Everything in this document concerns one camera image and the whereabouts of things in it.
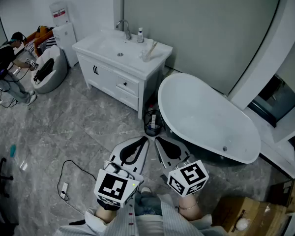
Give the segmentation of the white vanity cabinet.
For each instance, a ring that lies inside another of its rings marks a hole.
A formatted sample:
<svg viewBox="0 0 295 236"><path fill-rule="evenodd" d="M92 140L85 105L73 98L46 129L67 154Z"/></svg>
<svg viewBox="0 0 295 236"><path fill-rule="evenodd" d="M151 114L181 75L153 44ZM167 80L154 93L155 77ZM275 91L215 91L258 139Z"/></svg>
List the white vanity cabinet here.
<svg viewBox="0 0 295 236"><path fill-rule="evenodd" d="M142 80L107 63L81 53L77 54L79 65L88 88L95 87L144 115L147 100L156 92L158 78L165 64L162 63L152 75Z"/></svg>

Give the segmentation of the person's striped shirt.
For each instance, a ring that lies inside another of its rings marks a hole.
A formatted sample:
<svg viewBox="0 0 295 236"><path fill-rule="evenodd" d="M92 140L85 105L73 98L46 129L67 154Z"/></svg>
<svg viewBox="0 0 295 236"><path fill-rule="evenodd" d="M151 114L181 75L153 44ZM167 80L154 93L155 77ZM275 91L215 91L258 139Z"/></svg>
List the person's striped shirt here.
<svg viewBox="0 0 295 236"><path fill-rule="evenodd" d="M84 225L61 226L54 236L229 236L221 226L212 225L212 216L188 221L174 206L170 195L156 195L161 201L162 216L135 215L135 197L125 208L117 211L116 217L105 223L95 216L98 208L85 212Z"/></svg>

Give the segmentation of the black bag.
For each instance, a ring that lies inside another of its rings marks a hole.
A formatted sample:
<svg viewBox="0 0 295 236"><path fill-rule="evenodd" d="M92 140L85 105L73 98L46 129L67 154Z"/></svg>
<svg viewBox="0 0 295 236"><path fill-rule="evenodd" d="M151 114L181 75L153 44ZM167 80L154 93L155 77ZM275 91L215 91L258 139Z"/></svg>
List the black bag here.
<svg viewBox="0 0 295 236"><path fill-rule="evenodd" d="M52 71L54 66L54 59L50 58L45 62L45 64L39 69L34 76L34 83L38 85L42 82Z"/></svg>

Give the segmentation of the orange frame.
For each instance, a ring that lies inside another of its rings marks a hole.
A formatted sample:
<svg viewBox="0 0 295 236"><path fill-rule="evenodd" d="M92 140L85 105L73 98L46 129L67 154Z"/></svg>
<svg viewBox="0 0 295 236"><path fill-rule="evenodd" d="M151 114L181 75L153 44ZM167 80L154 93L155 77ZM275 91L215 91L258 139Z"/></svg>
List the orange frame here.
<svg viewBox="0 0 295 236"><path fill-rule="evenodd" d="M54 27L39 26L36 32L26 37L23 44L26 45L34 40L34 46L35 48L38 48L40 44L53 36L53 28Z"/></svg>

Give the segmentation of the person's jeans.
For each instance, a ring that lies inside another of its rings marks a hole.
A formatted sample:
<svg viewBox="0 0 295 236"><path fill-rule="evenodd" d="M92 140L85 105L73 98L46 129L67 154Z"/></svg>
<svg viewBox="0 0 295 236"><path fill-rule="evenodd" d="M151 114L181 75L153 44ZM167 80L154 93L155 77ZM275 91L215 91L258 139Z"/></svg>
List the person's jeans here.
<svg viewBox="0 0 295 236"><path fill-rule="evenodd" d="M151 192L136 193L135 215L160 215L162 216L161 201Z"/></svg>

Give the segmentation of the grey vertical pipe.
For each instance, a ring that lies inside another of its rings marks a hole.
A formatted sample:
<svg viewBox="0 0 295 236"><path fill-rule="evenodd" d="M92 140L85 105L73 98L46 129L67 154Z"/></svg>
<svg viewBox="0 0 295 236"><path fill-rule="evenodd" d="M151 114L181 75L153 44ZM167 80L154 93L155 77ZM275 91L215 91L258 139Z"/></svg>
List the grey vertical pipe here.
<svg viewBox="0 0 295 236"><path fill-rule="evenodd" d="M113 0L114 29L123 30L123 24L117 27L117 23L124 19L124 0Z"/></svg>

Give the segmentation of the toothbrush with tan head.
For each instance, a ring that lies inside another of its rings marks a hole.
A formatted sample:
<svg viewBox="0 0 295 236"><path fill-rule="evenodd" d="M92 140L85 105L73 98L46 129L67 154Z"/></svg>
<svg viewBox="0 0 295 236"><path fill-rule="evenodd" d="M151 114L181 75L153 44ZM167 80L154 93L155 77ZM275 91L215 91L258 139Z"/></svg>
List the toothbrush with tan head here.
<svg viewBox="0 0 295 236"><path fill-rule="evenodd" d="M149 51L147 52L147 54L146 54L146 58L147 58L147 59L150 59L151 53L153 52L153 50L155 49L155 47L156 47L157 44L158 44L157 41L154 41L154 42L153 42L152 47L150 48L150 50L149 50Z"/></svg>

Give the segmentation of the large cardboard box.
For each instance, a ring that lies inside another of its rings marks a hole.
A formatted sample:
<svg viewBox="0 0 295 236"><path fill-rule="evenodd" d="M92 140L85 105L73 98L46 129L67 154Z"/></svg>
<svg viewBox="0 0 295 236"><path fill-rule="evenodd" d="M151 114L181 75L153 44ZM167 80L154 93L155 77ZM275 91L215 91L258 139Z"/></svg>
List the large cardboard box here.
<svg viewBox="0 0 295 236"><path fill-rule="evenodd" d="M212 213L212 225L229 236L277 236L286 207L248 197L222 197Z"/></svg>

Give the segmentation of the person's right forearm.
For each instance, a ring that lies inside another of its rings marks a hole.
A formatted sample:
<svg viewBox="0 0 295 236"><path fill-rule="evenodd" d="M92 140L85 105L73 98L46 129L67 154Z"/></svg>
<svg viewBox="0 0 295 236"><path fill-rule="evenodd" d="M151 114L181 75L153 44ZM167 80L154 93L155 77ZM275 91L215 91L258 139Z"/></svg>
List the person's right forearm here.
<svg viewBox="0 0 295 236"><path fill-rule="evenodd" d="M198 202L193 194L179 197L178 208L179 213L188 221L198 220L203 217Z"/></svg>

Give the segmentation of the white water dispenser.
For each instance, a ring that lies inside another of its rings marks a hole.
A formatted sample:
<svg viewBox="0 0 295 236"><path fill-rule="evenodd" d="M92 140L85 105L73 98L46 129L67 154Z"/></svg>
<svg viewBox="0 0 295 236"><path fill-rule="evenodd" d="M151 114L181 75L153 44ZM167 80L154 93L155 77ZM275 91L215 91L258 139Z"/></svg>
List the white water dispenser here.
<svg viewBox="0 0 295 236"><path fill-rule="evenodd" d="M53 35L56 43L64 51L67 62L70 67L78 63L76 52L72 46L76 43L76 37L72 23L53 28Z"/></svg>

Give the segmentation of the small cardboard box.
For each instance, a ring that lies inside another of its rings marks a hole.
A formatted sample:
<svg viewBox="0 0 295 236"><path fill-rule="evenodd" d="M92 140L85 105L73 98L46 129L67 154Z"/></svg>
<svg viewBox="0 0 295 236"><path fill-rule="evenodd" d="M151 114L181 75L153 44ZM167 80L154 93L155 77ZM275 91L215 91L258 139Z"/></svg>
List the small cardboard box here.
<svg viewBox="0 0 295 236"><path fill-rule="evenodd" d="M295 213L295 179L272 185L267 201L286 207L286 213Z"/></svg>

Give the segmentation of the chrome faucet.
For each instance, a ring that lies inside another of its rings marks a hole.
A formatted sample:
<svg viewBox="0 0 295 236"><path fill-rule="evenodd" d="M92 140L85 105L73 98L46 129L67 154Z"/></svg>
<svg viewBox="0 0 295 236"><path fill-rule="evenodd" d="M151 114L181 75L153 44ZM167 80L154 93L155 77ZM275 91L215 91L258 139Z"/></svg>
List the chrome faucet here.
<svg viewBox="0 0 295 236"><path fill-rule="evenodd" d="M116 28L119 29L119 30L121 29L121 27L120 27L121 23L123 23L123 31L125 33L126 39L130 40L132 38L132 36L131 36L130 29L129 29L128 21L123 19L123 20L120 20L119 22L117 22Z"/></svg>

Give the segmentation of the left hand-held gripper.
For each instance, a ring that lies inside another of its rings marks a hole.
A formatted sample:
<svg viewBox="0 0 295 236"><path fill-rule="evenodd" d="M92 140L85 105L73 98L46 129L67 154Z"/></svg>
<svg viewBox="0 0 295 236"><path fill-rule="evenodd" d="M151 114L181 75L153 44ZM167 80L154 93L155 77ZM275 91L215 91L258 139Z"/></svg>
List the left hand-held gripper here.
<svg viewBox="0 0 295 236"><path fill-rule="evenodd" d="M148 148L148 138L143 136L116 145L110 160L106 160L104 168L99 170L94 188L96 197L106 204L125 207L144 181L140 174Z"/></svg>

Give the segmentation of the striped cloth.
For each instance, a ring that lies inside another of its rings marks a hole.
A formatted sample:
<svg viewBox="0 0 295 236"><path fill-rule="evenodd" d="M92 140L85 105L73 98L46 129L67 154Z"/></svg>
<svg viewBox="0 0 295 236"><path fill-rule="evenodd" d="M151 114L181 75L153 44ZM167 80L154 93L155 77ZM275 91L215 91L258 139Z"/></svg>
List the striped cloth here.
<svg viewBox="0 0 295 236"><path fill-rule="evenodd" d="M29 53L31 53L34 57L38 58L39 56L41 56L44 51L46 49L51 48L53 45L56 45L56 40L54 37L51 37L49 39L47 39L46 41L40 43L37 46L37 49L35 49L35 42L36 42L36 38L33 39L32 41L30 41L29 43L27 43L25 45L25 50L28 51Z"/></svg>

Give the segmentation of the white bathtub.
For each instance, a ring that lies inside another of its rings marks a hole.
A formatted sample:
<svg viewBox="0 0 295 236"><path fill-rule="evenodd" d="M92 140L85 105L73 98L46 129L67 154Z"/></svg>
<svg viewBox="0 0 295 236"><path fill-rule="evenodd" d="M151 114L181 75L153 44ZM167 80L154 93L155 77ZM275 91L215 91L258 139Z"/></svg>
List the white bathtub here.
<svg viewBox="0 0 295 236"><path fill-rule="evenodd" d="M253 163L261 138L253 121L199 78L176 73L158 90L166 125L183 140L239 163Z"/></svg>

